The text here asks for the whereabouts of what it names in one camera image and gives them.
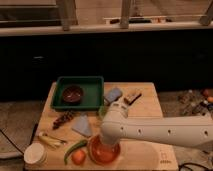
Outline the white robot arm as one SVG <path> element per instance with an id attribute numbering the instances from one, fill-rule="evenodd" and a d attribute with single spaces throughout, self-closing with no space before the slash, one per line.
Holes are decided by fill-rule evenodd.
<path id="1" fill-rule="evenodd" d="M 114 146 L 121 139 L 213 151 L 213 118 L 211 116 L 131 118 L 128 106 L 113 102 L 102 120 L 100 140 Z"/>

